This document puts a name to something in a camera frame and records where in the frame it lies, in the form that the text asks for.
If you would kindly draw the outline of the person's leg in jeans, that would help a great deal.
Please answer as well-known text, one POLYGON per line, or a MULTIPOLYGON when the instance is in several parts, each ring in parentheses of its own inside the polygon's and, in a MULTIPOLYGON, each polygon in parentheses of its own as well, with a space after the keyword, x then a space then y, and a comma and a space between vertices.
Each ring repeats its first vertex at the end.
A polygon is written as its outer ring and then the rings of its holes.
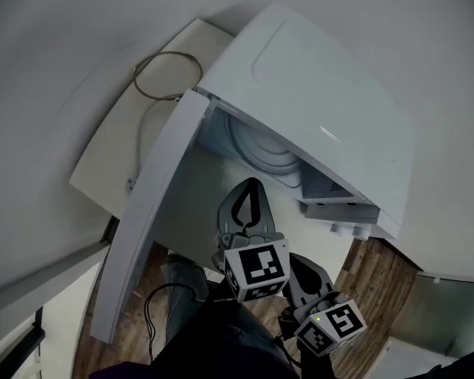
MULTIPOLYGON (((181 331, 195 317, 200 300, 209 296, 204 269, 177 253, 168 254, 161 265, 167 288, 166 340, 182 339, 181 331)), ((201 358, 194 363, 208 379, 298 379, 283 351, 273 342, 265 326, 241 307, 228 325, 212 339, 201 330, 188 338, 194 340, 190 351, 201 358)))

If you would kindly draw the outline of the white microwave oven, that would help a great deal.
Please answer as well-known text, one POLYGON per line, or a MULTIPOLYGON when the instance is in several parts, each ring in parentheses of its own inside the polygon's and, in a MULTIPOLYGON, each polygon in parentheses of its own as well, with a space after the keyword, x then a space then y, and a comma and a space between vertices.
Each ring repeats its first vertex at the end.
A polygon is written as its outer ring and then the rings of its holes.
POLYGON ((404 219, 415 134, 382 84, 335 39, 280 3, 232 40, 197 89, 378 209, 376 237, 404 219))

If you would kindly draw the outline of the person's right forearm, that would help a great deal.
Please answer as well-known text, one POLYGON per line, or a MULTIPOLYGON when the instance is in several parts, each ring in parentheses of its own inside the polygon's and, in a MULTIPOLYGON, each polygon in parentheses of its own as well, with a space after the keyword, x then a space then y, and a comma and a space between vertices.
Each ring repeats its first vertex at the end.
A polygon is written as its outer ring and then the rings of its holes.
POLYGON ((315 356, 300 340, 297 340, 297 348, 300 352, 302 379, 337 379, 329 355, 315 356))

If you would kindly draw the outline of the round glass turntable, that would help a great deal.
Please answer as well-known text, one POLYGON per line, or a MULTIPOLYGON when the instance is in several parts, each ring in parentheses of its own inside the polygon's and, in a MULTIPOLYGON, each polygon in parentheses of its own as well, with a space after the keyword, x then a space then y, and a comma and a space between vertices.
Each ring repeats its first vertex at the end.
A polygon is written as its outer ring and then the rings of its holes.
POLYGON ((299 158, 295 154, 261 131, 228 114, 224 116, 224 125, 231 146, 249 166, 289 189, 301 186, 299 158))

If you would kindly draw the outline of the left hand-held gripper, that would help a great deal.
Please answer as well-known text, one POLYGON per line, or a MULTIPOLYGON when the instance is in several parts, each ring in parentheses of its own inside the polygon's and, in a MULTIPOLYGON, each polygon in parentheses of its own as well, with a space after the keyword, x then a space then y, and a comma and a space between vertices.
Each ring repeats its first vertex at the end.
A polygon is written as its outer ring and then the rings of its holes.
POLYGON ((240 303, 279 294, 290 277, 288 240, 275 233, 273 215, 263 184, 256 178, 240 182, 217 212, 218 251, 213 264, 224 274, 240 303), (239 211, 249 199, 250 220, 239 211), (247 236, 243 233, 263 233, 247 236))

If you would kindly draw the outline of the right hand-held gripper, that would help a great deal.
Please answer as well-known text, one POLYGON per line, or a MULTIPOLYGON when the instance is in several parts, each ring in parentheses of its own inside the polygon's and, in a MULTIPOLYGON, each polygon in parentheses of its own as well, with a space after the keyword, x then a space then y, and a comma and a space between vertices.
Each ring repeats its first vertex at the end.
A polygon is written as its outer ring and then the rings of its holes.
POLYGON ((317 357, 352 342, 367 329, 354 300, 333 290, 326 270, 310 259, 289 255, 292 307, 278 317, 284 340, 295 337, 317 357), (324 295, 307 303, 311 295, 324 295))

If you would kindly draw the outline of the frosted glass door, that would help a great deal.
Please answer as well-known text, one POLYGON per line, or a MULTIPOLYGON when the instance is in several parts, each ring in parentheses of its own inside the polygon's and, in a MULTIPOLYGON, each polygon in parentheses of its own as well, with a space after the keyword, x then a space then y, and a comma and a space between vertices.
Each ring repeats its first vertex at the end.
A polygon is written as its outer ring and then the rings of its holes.
POLYGON ((418 276, 390 335, 445 356, 474 351, 474 283, 418 276))

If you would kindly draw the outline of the white microwave door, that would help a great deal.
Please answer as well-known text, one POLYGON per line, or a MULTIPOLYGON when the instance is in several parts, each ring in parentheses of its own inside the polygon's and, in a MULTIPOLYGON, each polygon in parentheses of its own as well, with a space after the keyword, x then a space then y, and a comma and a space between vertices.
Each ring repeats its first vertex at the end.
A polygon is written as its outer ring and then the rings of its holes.
POLYGON ((107 254, 93 310, 90 335, 111 343, 131 278, 171 180, 193 140, 209 99, 185 92, 139 174, 107 254))

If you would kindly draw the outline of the person's left forearm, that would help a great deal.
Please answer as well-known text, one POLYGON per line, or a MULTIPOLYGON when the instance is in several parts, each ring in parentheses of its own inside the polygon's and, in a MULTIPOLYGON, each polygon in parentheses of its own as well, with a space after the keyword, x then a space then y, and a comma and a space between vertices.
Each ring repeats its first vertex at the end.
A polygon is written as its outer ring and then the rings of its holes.
POLYGON ((167 372, 187 373, 209 364, 222 342, 224 330, 240 309, 230 283, 222 280, 158 354, 155 366, 167 372))

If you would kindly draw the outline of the black chair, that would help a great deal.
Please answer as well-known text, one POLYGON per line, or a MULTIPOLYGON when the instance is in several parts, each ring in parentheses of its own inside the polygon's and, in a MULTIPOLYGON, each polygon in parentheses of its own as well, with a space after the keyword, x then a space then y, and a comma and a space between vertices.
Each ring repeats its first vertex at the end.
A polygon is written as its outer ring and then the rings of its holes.
POLYGON ((416 379, 474 379, 474 352, 448 366, 433 368, 416 379))

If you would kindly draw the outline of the person's purple shirt torso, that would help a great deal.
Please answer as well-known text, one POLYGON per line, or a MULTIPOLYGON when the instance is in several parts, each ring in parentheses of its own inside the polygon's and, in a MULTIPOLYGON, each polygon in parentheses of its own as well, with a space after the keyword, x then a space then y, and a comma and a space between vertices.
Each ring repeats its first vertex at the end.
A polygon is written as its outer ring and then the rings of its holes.
POLYGON ((89 374, 88 379, 151 379, 149 365, 136 362, 122 362, 89 374))

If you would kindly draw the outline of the white cabinet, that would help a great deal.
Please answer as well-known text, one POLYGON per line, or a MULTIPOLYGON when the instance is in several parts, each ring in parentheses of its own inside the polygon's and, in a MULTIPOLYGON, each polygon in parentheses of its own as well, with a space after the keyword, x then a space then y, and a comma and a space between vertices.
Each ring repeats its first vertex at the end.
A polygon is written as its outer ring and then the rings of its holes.
POLYGON ((390 337, 364 379, 405 379, 456 361, 390 337))

